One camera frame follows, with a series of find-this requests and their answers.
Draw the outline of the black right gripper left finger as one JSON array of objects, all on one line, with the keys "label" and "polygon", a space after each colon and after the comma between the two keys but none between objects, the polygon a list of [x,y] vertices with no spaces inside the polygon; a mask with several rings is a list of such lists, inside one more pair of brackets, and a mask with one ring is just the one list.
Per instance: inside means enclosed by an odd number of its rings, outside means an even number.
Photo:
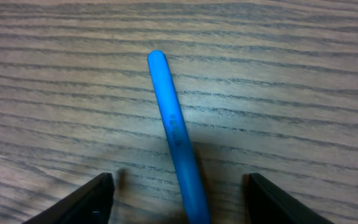
[{"label": "black right gripper left finger", "polygon": [[24,224],[108,224],[113,206],[112,174],[99,174]]}]

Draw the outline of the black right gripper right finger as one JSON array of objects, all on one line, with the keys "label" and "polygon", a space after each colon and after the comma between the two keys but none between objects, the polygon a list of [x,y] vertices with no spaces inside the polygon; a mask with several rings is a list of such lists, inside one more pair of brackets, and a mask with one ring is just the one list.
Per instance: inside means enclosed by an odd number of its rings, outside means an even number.
[{"label": "black right gripper right finger", "polygon": [[247,206],[252,224],[333,224],[259,173],[248,175]]}]

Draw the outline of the blue disposable razor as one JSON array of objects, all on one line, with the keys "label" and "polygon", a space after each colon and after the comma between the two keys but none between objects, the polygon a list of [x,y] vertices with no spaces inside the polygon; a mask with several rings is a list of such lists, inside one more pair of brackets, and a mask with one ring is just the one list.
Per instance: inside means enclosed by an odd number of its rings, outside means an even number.
[{"label": "blue disposable razor", "polygon": [[208,201],[167,58],[154,50],[147,61],[188,221],[210,223]]}]

